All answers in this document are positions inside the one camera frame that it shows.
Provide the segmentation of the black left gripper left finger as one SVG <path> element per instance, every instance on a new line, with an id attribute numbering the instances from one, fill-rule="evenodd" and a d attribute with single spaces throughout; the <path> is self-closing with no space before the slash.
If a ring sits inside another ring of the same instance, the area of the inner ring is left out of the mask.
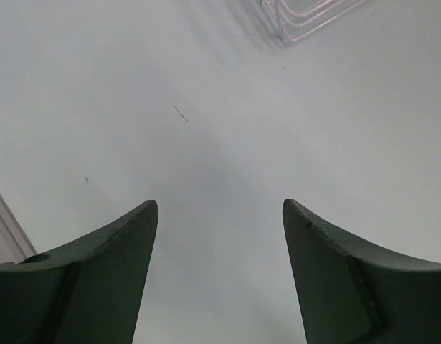
<path id="1" fill-rule="evenodd" d="M 131 343 L 158 224 L 145 201 L 20 263 L 0 264 L 0 343 Z"/>

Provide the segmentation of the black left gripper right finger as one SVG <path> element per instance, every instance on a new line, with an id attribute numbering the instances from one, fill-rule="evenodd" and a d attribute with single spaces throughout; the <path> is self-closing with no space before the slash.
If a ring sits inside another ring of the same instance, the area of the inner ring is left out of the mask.
<path id="1" fill-rule="evenodd" d="M 283 225 L 308 343 L 441 343 L 441 263 L 380 247 L 292 199 Z"/>

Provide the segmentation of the clear wire dish rack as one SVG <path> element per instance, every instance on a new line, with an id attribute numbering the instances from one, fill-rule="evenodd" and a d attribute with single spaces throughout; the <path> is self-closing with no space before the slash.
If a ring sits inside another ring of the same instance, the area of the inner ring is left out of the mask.
<path id="1" fill-rule="evenodd" d="M 286 43 L 305 39 L 364 3 L 365 0 L 258 1 L 271 19 L 276 37 Z"/>

